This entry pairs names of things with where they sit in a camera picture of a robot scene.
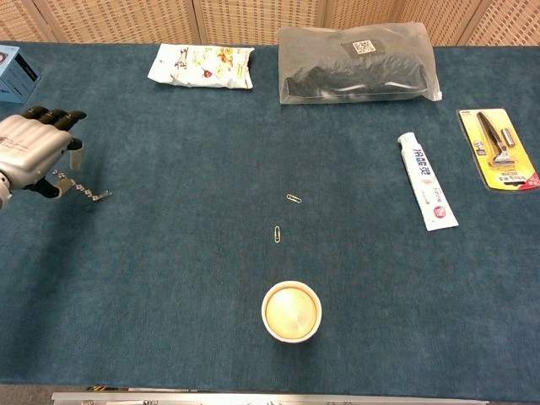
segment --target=white toothpaste tube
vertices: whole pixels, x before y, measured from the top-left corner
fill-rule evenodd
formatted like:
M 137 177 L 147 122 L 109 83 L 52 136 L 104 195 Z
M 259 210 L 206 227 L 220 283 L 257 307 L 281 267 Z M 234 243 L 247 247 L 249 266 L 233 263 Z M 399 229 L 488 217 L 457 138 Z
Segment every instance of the white toothpaste tube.
M 414 196 L 422 211 L 426 229 L 441 230 L 458 226 L 437 176 L 414 133 L 404 133 L 397 141 L 402 145 L 403 162 L 413 186 Z

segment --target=blue box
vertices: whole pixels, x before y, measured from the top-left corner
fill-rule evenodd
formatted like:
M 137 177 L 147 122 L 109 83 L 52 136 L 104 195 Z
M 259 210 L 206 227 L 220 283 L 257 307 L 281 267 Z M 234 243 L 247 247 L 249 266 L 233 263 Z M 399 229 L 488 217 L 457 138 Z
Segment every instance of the blue box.
M 25 103 L 40 77 L 18 46 L 0 45 L 0 101 Z

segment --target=razor package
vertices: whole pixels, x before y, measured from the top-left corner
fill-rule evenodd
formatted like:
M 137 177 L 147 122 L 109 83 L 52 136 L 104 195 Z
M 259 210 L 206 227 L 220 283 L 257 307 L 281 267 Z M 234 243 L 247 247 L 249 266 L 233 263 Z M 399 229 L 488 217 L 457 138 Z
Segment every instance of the razor package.
M 459 117 L 489 188 L 521 191 L 540 187 L 538 174 L 505 110 L 459 110 Z

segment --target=gold paper clip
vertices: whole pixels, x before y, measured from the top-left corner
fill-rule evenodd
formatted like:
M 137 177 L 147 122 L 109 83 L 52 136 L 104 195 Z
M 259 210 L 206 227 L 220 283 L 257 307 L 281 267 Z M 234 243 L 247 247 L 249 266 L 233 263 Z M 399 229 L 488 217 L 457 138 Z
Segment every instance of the gold paper clip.
M 281 242 L 281 231 L 279 230 L 279 225 L 273 229 L 273 241 L 276 243 Z
M 287 194 L 287 199 L 292 201 L 292 202 L 295 202 L 295 203 L 298 203 L 298 204 L 301 204 L 302 203 L 302 199 L 301 198 L 298 198 L 296 196 L 293 196 L 292 194 Z

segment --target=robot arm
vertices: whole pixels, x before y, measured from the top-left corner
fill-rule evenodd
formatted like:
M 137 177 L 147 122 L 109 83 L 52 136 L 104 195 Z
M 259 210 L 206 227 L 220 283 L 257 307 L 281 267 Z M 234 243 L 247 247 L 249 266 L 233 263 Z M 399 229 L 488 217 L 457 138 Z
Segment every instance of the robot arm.
M 68 131 L 85 117 L 82 111 L 49 111 L 38 105 L 0 121 L 0 209 L 11 198 L 12 190 L 59 198 L 69 189 L 68 181 L 53 186 L 45 175 L 66 150 L 70 151 L 71 168 L 80 168 L 84 146 Z

